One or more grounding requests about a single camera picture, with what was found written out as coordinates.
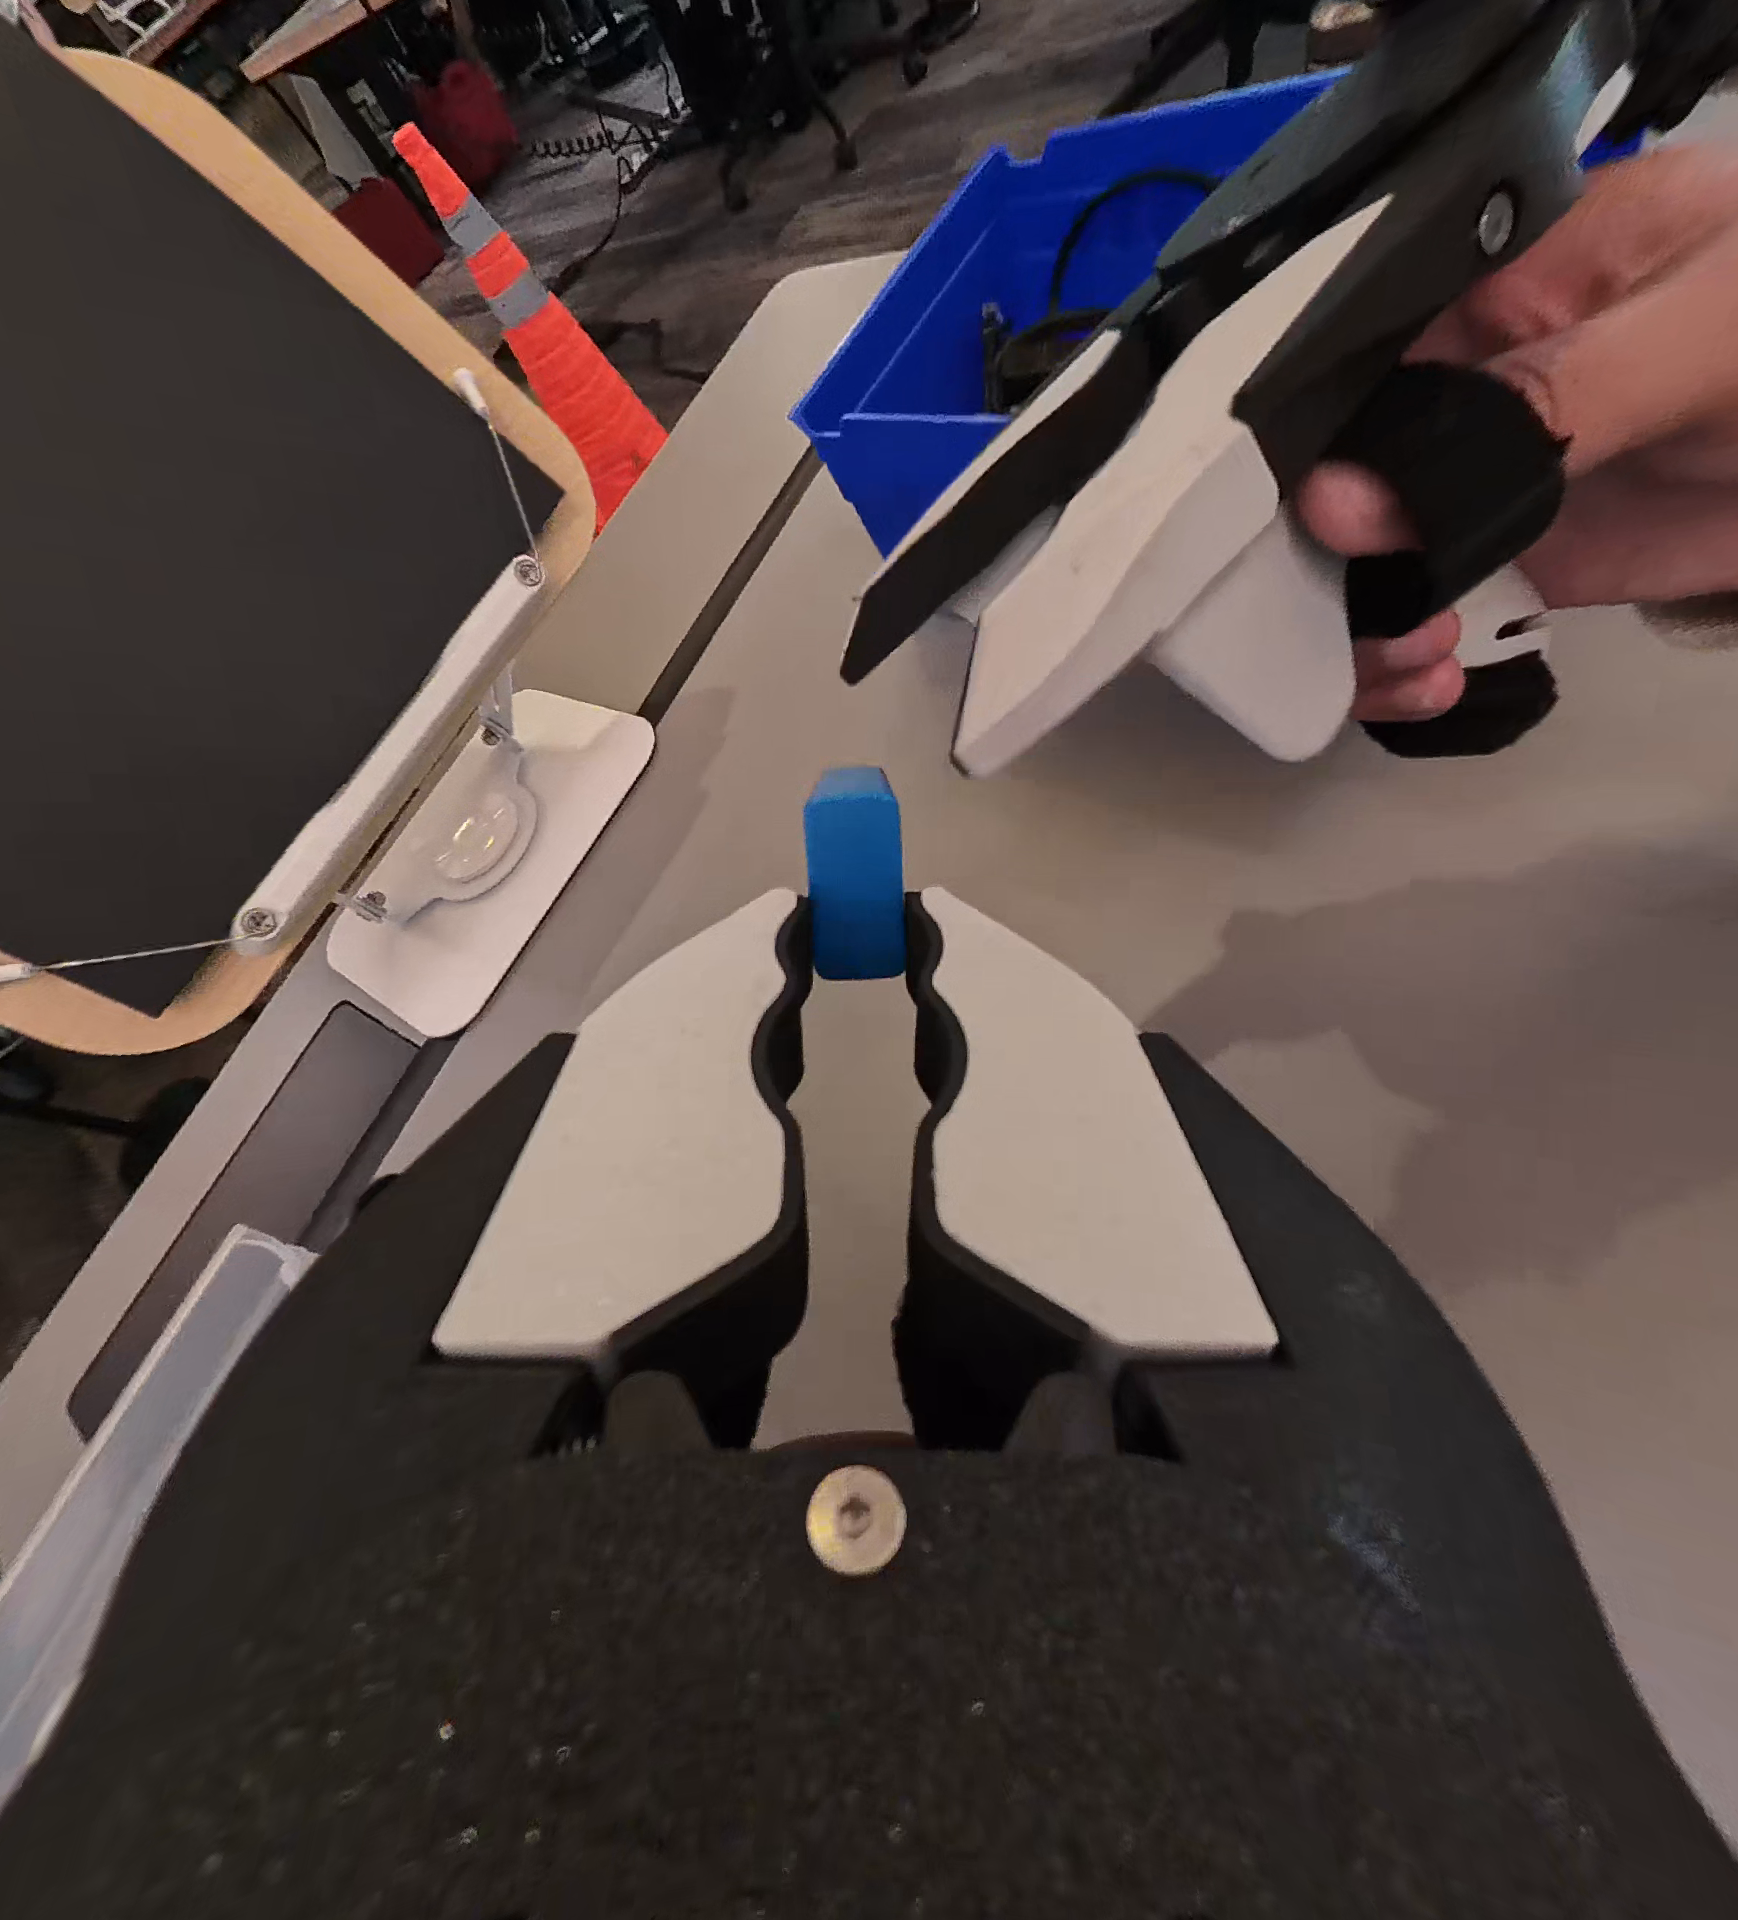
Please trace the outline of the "person's right hand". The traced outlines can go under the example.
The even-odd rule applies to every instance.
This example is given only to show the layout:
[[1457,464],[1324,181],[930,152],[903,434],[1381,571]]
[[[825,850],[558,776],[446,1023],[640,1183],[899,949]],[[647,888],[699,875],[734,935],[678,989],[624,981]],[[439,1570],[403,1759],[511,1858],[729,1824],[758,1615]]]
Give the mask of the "person's right hand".
[[1563,504],[1519,558],[1547,606],[1738,643],[1738,146],[1602,165],[1408,361],[1491,376],[1564,444]]

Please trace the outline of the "blue plastic bin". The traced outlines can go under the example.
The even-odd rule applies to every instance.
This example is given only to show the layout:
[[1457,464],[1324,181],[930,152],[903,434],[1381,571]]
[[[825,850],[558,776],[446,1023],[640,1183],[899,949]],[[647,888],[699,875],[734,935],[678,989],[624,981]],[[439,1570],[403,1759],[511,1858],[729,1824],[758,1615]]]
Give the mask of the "blue plastic bin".
[[[964,475],[1218,189],[1345,67],[994,150],[906,254],[795,410],[881,555]],[[1585,172],[1642,146],[1602,139]]]

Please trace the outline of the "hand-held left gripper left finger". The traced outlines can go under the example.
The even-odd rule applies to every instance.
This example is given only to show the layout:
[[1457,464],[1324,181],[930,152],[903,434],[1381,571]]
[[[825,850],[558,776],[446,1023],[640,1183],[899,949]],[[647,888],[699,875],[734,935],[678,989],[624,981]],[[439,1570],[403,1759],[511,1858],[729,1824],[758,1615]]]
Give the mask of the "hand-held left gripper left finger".
[[809,900],[780,887],[579,1027],[430,1335],[437,1361],[678,1380],[751,1448],[809,1307]]

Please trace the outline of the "grey desk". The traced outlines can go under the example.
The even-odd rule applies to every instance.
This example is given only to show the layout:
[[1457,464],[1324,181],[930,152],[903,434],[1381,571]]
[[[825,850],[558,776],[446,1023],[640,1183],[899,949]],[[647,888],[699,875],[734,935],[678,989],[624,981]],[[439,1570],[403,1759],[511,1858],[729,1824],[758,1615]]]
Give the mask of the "grey desk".
[[1738,650],[1559,616],[1504,755],[1269,758],[1133,667],[1006,773],[968,644],[839,677],[875,552],[817,473],[518,974],[521,1030],[806,876],[885,769],[907,879],[1209,1069],[1409,1268],[1539,1455],[1640,1689],[1738,1847]]
[[0,1384],[0,1571],[81,1459],[73,1410],[146,1353],[200,1277],[206,1227],[326,1245],[367,1186],[603,992],[712,795],[732,725],[686,685],[819,477],[792,407],[892,267],[894,254],[871,254],[765,295],[627,500],[627,527],[597,538],[527,643],[523,685],[635,706],[657,751],[479,1018],[414,1043],[343,985],[319,935],[43,1320]]

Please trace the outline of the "blue rectangular block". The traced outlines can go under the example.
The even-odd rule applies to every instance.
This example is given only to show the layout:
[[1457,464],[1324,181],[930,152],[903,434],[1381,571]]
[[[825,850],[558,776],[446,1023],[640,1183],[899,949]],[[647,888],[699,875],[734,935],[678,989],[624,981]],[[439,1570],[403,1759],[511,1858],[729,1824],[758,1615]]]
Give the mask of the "blue rectangular block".
[[902,809],[883,769],[823,773],[804,807],[814,973],[895,978],[907,968]]

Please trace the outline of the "orange traffic cone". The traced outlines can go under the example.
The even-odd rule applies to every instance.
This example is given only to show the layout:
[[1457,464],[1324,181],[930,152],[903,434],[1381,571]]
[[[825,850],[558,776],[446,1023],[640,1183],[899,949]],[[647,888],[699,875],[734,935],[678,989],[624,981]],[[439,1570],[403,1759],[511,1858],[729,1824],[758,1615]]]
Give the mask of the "orange traffic cone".
[[666,427],[424,131],[405,121],[393,148],[464,256],[529,390],[579,455],[603,528],[666,449]]

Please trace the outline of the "wood-framed black screen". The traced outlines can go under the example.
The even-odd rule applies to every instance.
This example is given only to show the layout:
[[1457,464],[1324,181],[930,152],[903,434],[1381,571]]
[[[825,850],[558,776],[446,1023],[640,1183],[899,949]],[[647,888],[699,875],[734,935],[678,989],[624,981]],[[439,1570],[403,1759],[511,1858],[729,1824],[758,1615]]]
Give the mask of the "wood-framed black screen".
[[252,1007],[334,908],[249,958],[240,905],[594,518],[565,432],[216,112],[0,11],[0,1027],[131,1054]]

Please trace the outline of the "white monitor stand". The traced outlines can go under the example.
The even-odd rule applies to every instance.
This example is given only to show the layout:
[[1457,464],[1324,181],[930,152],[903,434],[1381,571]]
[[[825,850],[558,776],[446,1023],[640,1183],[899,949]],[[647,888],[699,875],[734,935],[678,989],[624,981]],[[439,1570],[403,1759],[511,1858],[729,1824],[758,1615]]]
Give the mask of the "white monitor stand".
[[512,556],[232,922],[239,956],[334,908],[333,971],[422,1039],[488,1004],[649,769],[653,725],[514,685],[542,563]]

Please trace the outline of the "red bag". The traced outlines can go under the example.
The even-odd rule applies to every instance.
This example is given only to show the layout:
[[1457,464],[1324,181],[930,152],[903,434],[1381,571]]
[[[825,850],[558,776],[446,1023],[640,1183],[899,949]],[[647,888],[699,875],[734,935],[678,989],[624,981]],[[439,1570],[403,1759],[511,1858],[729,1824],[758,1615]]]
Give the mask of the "red bag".
[[475,59],[449,59],[411,88],[413,117],[473,189],[490,185],[521,152],[521,134],[497,79]]

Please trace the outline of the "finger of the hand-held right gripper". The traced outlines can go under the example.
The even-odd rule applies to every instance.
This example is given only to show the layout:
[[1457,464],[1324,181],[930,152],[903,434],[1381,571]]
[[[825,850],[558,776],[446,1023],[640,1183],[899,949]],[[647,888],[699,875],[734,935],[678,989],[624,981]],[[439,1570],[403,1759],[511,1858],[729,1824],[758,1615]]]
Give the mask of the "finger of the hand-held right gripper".
[[861,685],[1121,446],[1188,343],[1188,288],[1148,284],[1044,383],[864,589],[841,677]]
[[1348,214],[1211,320],[980,615],[951,749],[964,775],[1060,729],[1278,521],[1281,485],[1233,399],[1385,210]]

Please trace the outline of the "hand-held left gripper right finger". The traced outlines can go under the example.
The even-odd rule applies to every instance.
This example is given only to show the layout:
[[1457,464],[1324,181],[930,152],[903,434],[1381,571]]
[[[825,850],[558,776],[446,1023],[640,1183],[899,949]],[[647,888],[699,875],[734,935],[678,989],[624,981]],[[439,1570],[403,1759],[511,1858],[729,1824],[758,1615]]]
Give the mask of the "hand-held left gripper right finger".
[[916,1134],[899,1387],[1001,1448],[1045,1380],[1258,1364],[1278,1332],[1137,1027],[944,887],[906,899]]

